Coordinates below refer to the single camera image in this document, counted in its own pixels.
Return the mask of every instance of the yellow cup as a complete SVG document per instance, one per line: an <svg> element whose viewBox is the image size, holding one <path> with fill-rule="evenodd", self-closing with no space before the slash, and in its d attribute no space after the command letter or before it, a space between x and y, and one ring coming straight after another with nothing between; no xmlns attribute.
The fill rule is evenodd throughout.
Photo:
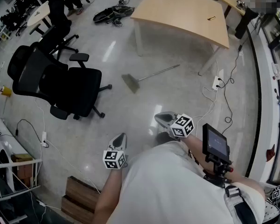
<svg viewBox="0 0 280 224"><path fill-rule="evenodd" d="M7 88L6 86L3 86L0 90L1 95L5 95L7 97L11 96L11 89Z"/></svg>

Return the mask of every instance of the shoe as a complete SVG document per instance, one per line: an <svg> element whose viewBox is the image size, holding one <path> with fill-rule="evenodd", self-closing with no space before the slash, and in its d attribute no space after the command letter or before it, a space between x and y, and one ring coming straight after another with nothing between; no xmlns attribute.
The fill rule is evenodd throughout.
<svg viewBox="0 0 280 224"><path fill-rule="evenodd" d="M234 34L228 34L228 37L229 37L230 39L232 39L232 40L237 41L237 42L240 41L240 39L238 39Z"/></svg>
<svg viewBox="0 0 280 224"><path fill-rule="evenodd" d="M84 7L77 7L78 11L77 11L77 15L80 15L83 10L84 10Z"/></svg>
<svg viewBox="0 0 280 224"><path fill-rule="evenodd" d="M67 13L67 16L69 17L69 16L73 15L75 12L76 12L75 9L69 10L69 12Z"/></svg>

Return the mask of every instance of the black pants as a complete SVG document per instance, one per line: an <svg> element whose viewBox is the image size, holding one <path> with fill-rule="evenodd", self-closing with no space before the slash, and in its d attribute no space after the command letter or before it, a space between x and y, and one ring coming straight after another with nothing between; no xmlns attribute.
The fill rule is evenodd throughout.
<svg viewBox="0 0 280 224"><path fill-rule="evenodd" d="M73 4L75 4L77 6L77 8L81 8L82 7L82 3L80 0L65 0L64 1L65 6L69 9L69 10L73 10L74 6Z"/></svg>
<svg viewBox="0 0 280 224"><path fill-rule="evenodd" d="M256 18L258 13L252 11L250 8L247 7L245 15L242 17L241 21L239 22L237 28L235 28L235 36L238 39L242 39L243 35L246 32L249 22Z"/></svg>

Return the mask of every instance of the white shirt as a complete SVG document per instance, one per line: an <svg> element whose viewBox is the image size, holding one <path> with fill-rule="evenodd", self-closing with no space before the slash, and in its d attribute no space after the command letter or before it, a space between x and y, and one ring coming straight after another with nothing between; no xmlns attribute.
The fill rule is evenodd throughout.
<svg viewBox="0 0 280 224"><path fill-rule="evenodd" d="M225 190L203 179L199 166L173 141L145 151L132 164L119 203L108 224L232 224ZM239 184L250 196L262 223L261 194Z"/></svg>

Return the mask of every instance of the concrete floor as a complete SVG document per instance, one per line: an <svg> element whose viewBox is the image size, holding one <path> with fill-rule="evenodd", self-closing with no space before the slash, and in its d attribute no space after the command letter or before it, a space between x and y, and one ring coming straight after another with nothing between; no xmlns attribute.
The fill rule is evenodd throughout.
<svg viewBox="0 0 280 224"><path fill-rule="evenodd" d="M155 110L161 107L162 111L186 113L191 117L204 115L209 110L211 102L202 95L202 88L205 86L211 89L217 73L217 65L214 63L211 70L202 77L198 76L198 71L211 56L213 49L208 42L183 32L143 24L141 29L144 55L140 57L136 53L131 19L123 19L121 28L113 27L111 24L93 24L92 18L97 12L116 5L118 1L95 0L89 5L83 0L84 12L79 16L74 14L70 17L73 23L69 36L73 34L80 36L71 46L90 55L85 65L102 71L101 86L113 85L112 90L100 93L96 102L99 111L106 114L105 118L99 118L92 111L89 117L79 121L74 120L73 115L67 120L59 120L50 114L48 102L36 99L45 112L48 140L99 189L103 187L109 174L109 170L105 169L102 162L102 155L111 138L121 132L127 134L126 152L129 158L153 147L158 132L158 127L153 122ZM130 0L128 6L136 7L140 2L141 0ZM227 24L234 28L239 20L239 14L231 10ZM10 41L1 45L0 67L3 62L5 63L0 73L0 86L12 86L12 80L7 75L7 67L16 48L20 45L30 45L40 38L38 33L29 35L31 29L26 28L20 37L13 36ZM41 29L46 30L44 24L41 25ZM224 74L224 81L230 77L238 46L238 42L230 40L230 49L224 51L217 60L219 72ZM70 67L78 67L78 63L68 60L71 54L71 51L64 51L60 61ZM231 148L231 160L244 175L255 138L258 93L255 64L249 41L243 47L243 54L239 57L233 72L235 84L229 84L226 88L226 96L233 112L233 124L224 134ZM136 94L128 89L121 78L121 75L126 73L141 78L175 64L181 66L141 82ZM204 93L212 99L215 98L215 92ZM209 123L218 131L223 131L229 125L224 121L229 115L224 91L219 90L216 107L210 115L199 122L197 136L202 138L202 125L205 123ZM44 129L42 111L37 108L34 97L13 94L6 99L0 95L0 116L5 118L13 134L20 119L30 121L39 136ZM40 144L31 126L21 122L18 139L34 157L40 157ZM68 176L85 179L52 146L42 148L42 160L40 183L57 196L64 195Z"/></svg>

